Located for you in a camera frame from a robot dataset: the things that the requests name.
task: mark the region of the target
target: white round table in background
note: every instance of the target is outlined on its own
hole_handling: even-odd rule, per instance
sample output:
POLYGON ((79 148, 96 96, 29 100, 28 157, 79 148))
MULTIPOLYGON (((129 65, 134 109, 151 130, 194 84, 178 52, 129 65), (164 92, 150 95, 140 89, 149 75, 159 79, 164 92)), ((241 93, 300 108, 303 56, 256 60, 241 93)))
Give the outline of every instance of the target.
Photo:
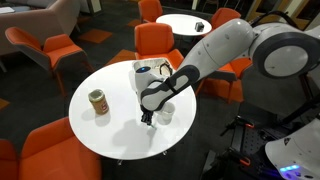
POLYGON ((166 14, 160 16, 156 22, 170 25, 174 34, 183 36, 199 36, 210 32, 212 29, 208 21, 186 14, 166 14), (202 32, 196 31, 195 27, 197 22, 202 22, 204 25, 202 32))

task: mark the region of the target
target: small object on table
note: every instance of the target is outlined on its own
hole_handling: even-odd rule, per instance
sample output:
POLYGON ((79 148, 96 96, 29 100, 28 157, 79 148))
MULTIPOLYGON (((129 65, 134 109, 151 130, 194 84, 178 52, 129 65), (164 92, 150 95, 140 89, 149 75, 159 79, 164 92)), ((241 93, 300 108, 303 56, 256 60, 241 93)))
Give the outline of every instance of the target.
POLYGON ((203 29, 204 29, 203 23, 202 22, 197 22, 195 29, 196 29, 197 32, 202 32, 203 29))
POLYGON ((5 13, 14 13, 14 10, 11 7, 0 7, 0 14, 5 13))
POLYGON ((160 115, 164 121, 171 122, 174 111, 174 104, 171 102, 166 102, 160 111, 160 115))
POLYGON ((109 106, 102 90, 96 89, 89 93, 89 101, 97 114, 105 114, 108 112, 109 106))

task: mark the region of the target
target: orange armchair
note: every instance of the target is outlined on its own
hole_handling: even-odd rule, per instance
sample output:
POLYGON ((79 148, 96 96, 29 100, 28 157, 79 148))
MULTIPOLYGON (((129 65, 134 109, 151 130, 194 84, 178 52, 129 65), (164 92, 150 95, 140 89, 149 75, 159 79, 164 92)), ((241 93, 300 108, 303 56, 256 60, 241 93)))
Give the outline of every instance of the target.
POLYGON ((160 0, 142 0, 138 2, 138 7, 141 23, 156 22, 163 13, 160 0))
POLYGON ((204 86, 205 81, 208 78, 213 79, 221 79, 225 80, 229 83, 228 95, 227 95, 227 103, 231 103, 231 95, 234 88, 234 82, 240 80, 242 75, 246 69, 248 69, 252 65, 252 61, 249 58, 240 58, 229 62, 228 64, 222 66, 217 71, 213 72, 206 78, 203 78, 196 89, 196 96, 199 94, 201 89, 204 86))
POLYGON ((163 23, 145 23, 135 27, 136 59, 167 58, 173 69, 178 69, 184 57, 174 49, 171 26, 163 23))
POLYGON ((67 117, 33 130, 20 159, 8 140, 0 140, 0 174, 12 180, 98 180, 99 155, 74 136, 67 117))
POLYGON ((241 14, 237 12, 236 10, 230 9, 230 8, 219 8, 211 17, 210 24, 212 26, 211 31, 214 31, 224 23, 240 18, 241 14))
POLYGON ((94 69, 87 60, 87 54, 66 34, 50 37, 46 40, 42 48, 40 42, 28 32, 18 28, 11 27, 5 31, 9 42, 29 58, 57 76, 62 95, 66 92, 61 80, 60 70, 74 63, 82 62, 90 72, 94 69))

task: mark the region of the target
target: white cup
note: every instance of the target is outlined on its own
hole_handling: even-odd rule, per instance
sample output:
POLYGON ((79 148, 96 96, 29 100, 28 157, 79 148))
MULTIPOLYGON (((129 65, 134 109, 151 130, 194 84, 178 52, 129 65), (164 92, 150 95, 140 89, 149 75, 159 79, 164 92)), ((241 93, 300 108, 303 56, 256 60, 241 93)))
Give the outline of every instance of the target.
POLYGON ((163 121, 166 121, 167 123, 170 122, 175 109, 176 108, 173 103, 166 102, 160 111, 160 115, 162 116, 163 121))

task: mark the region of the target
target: brown can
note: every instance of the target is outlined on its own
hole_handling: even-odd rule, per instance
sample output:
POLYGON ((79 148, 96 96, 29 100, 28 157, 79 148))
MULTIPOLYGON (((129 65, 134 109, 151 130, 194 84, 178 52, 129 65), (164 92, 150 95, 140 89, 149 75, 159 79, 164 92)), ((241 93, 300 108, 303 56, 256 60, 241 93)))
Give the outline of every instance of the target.
POLYGON ((97 114, 105 114, 108 112, 109 106, 102 90, 96 89, 89 93, 88 96, 97 114))

